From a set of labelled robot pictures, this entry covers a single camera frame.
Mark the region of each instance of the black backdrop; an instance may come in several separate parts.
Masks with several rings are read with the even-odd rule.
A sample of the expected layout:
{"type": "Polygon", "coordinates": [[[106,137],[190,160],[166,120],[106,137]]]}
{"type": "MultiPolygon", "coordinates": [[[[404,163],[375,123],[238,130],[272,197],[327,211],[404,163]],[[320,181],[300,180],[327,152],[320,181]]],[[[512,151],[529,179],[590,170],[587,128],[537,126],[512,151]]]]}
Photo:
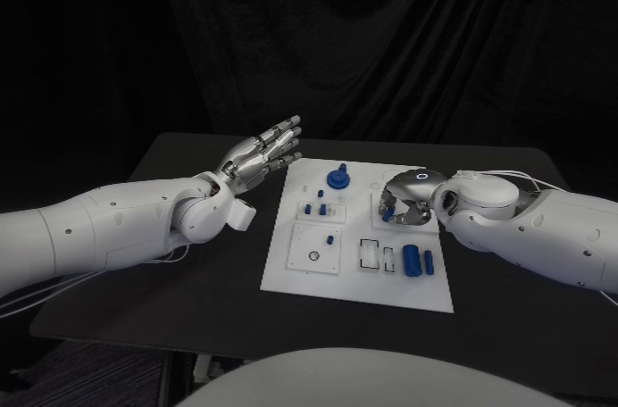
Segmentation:
{"type": "Polygon", "coordinates": [[[307,137],[537,146],[618,200],[615,1],[2,0],[0,212],[125,180],[163,131],[296,113],[307,137]]]}

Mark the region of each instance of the silver robot hand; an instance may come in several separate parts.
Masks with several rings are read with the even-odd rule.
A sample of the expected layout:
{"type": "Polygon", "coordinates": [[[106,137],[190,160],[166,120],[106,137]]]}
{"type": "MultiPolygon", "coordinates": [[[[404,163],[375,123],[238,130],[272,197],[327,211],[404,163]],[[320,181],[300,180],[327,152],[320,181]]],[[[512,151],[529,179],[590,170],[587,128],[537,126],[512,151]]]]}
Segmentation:
{"type": "Polygon", "coordinates": [[[399,173],[385,183],[379,197],[379,215],[385,222],[421,226],[431,219],[433,192],[446,181],[446,176],[428,169],[412,169],[399,173]],[[394,214],[399,200],[407,206],[405,213],[394,214]]]}
{"type": "Polygon", "coordinates": [[[267,174],[288,166],[303,155],[285,154],[298,145],[300,117],[294,115],[272,126],[259,136],[246,138],[225,154],[216,170],[233,195],[254,188],[267,174]]]}

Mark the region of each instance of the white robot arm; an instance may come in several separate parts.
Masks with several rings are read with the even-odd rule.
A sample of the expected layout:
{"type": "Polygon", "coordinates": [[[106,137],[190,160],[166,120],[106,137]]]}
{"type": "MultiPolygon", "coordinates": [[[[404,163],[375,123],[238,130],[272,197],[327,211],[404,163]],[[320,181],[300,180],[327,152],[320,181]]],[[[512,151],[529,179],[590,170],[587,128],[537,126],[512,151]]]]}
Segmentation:
{"type": "Polygon", "coordinates": [[[386,222],[421,225],[433,209],[469,249],[568,285],[618,293],[618,203],[554,186],[527,192],[496,175],[528,178],[459,170],[446,179],[433,170],[408,170],[385,184],[379,214],[386,222]],[[391,215],[397,200],[410,208],[391,215]]]}
{"type": "Polygon", "coordinates": [[[116,270],[206,242],[255,209],[235,196],[300,159],[297,116],[225,155],[215,172],[95,188],[46,208],[0,214],[0,296],[47,278],[116,270]]]}

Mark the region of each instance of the black table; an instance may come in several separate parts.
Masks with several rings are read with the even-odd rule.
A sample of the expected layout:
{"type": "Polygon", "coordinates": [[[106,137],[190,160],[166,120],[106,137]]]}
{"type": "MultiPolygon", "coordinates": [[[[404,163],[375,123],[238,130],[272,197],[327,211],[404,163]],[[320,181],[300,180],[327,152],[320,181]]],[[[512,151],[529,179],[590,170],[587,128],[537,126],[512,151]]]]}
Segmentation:
{"type": "MultiPolygon", "coordinates": [[[[213,170],[238,137],[164,134],[131,180],[213,170]]],[[[564,187],[531,148],[301,140],[309,158],[457,169],[522,170],[564,187]]],[[[246,233],[225,228],[184,260],[111,271],[47,302],[36,336],[264,358],[347,346],[414,353],[540,390],[618,398],[618,309],[476,253],[441,233],[454,314],[259,291],[285,170],[242,199],[257,208],[246,233]]]]}

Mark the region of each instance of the white board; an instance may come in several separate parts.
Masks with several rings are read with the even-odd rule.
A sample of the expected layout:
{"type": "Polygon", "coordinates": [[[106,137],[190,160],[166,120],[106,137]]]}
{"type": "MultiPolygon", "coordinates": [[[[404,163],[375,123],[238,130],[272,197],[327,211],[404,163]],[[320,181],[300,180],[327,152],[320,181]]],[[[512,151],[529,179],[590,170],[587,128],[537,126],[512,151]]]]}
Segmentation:
{"type": "Polygon", "coordinates": [[[434,217],[424,226],[414,227],[384,223],[376,213],[385,183],[410,169],[417,167],[317,159],[300,159],[293,163],[270,240],[261,279],[264,291],[453,312],[434,217]],[[336,190],[326,184],[326,175],[342,163],[347,165],[350,184],[336,190]],[[317,197],[317,190],[323,190],[322,197],[317,197]],[[307,204],[311,205],[310,214],[303,213],[307,204]],[[326,204],[327,209],[323,216],[319,216],[320,204],[326,204]],[[326,236],[333,236],[332,244],[326,236]],[[376,241],[378,269],[360,267],[362,239],[376,241]],[[421,276],[405,276],[404,245],[418,246],[420,252],[431,251],[431,276],[424,273],[423,258],[421,276]],[[392,248],[394,272],[385,270],[385,247],[392,248]],[[314,254],[307,258],[311,252],[319,254],[316,260],[314,254]]]}

